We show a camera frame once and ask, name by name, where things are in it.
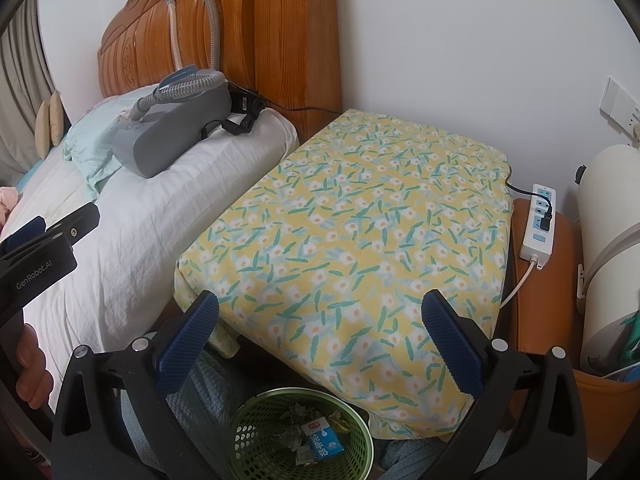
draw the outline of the finger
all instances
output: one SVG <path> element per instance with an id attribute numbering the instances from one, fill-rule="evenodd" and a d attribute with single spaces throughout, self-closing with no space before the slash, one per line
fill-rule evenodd
<path id="1" fill-rule="evenodd" d="M 53 391 L 53 376 L 45 371 L 42 380 L 40 381 L 40 385 L 36 390 L 36 393 L 33 396 L 33 399 L 30 400 L 29 406 L 33 410 L 39 409 L 43 404 L 49 402 L 49 395 Z"/>
<path id="2" fill-rule="evenodd" d="M 33 326 L 25 325 L 15 350 L 18 362 L 25 368 L 29 368 L 33 363 L 35 351 L 38 348 L 38 335 Z"/>
<path id="3" fill-rule="evenodd" d="M 44 357 L 42 350 L 36 348 L 35 351 L 32 351 L 32 354 L 33 362 L 31 363 L 31 366 L 22 371 L 20 379 L 18 379 L 18 382 L 15 385 L 18 396 L 24 400 L 24 402 L 29 402 L 33 399 L 47 365 L 47 360 Z"/>

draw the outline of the green cloth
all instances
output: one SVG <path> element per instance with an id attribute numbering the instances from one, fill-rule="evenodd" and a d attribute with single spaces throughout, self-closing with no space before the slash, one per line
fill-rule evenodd
<path id="1" fill-rule="evenodd" d="M 635 319 L 630 322 L 634 324 L 634 327 L 631 330 L 631 335 L 625 347 L 622 349 L 622 354 L 620 354 L 621 368 L 640 361 L 640 316 L 638 316 L 637 312 Z"/>

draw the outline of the curtain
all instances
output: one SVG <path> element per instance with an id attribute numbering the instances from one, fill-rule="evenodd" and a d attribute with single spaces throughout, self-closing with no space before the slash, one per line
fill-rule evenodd
<path id="1" fill-rule="evenodd" d="M 53 89 L 38 0 L 24 0 L 0 38 L 0 185 L 14 186 L 38 161 L 36 115 Z"/>

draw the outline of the white wall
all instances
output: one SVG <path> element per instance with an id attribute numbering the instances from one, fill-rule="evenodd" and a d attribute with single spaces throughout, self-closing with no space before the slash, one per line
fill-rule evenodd
<path id="1" fill-rule="evenodd" d="M 598 109 L 607 76 L 640 100 L 640 44 L 613 0 L 338 0 L 344 105 L 503 150 L 513 182 L 558 190 L 628 142 Z"/>
<path id="2" fill-rule="evenodd" d="M 42 44 L 72 122 L 102 99 L 97 53 L 102 34 L 127 0 L 38 0 Z"/>

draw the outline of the light blue pillowcase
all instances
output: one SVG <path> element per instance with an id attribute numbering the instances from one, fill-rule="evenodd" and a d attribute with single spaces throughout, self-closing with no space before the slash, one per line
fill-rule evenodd
<path id="1" fill-rule="evenodd" d="M 111 147 L 121 121 L 119 115 L 131 110 L 138 99 L 151 94 L 156 86 L 146 86 L 104 100 L 73 124 L 66 134 L 62 142 L 62 158 L 71 160 L 78 167 L 92 200 L 98 198 L 107 179 L 122 167 Z"/>
<path id="2" fill-rule="evenodd" d="M 29 171 L 27 171 L 27 173 L 25 173 L 22 176 L 22 178 L 18 181 L 18 184 L 15 185 L 15 189 L 18 190 L 18 193 L 22 193 L 24 186 L 27 185 L 27 182 L 29 181 L 29 179 L 33 176 L 33 174 L 36 172 L 36 170 L 40 167 L 40 165 L 43 162 L 44 160 L 40 159 L 38 162 L 35 163 L 35 165 Z"/>

